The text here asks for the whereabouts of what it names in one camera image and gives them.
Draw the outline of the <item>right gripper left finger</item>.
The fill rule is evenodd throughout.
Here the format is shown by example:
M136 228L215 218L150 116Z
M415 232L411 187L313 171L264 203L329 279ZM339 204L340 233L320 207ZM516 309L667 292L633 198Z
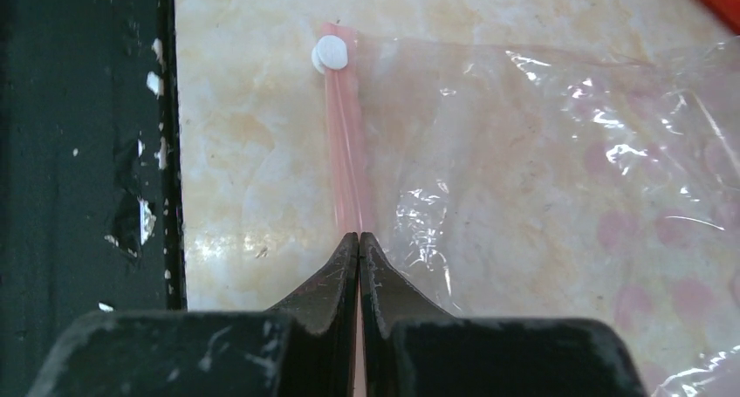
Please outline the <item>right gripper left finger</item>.
M351 396L359 237L345 234L317 272L268 308L291 319L280 367L278 396Z

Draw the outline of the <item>white zipper slider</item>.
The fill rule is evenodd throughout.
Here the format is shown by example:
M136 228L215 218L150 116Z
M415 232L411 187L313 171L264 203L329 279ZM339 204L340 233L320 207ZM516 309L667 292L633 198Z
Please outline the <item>white zipper slider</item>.
M347 45L336 35L324 35L313 46L311 60L313 67L321 74L327 70L342 70L349 62Z

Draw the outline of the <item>clear zip top bag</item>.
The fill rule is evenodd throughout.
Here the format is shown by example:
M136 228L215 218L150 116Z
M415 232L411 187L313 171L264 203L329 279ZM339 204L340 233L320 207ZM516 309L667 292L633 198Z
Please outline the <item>clear zip top bag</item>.
M650 395L738 395L738 38L643 61L324 35L340 230L455 315L595 318Z

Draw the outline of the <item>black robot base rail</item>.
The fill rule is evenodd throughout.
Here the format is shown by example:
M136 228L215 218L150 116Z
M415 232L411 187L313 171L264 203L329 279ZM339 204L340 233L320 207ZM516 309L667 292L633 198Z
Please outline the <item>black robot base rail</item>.
M175 0L1 0L1 393L112 307L184 306Z

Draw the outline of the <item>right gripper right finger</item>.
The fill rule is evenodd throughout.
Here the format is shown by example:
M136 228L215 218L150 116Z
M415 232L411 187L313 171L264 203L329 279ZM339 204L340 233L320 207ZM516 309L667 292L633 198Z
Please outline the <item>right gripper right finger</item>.
M359 248L360 301L368 396L395 396L394 326L406 320L453 315L427 298L387 259L377 238L364 232Z

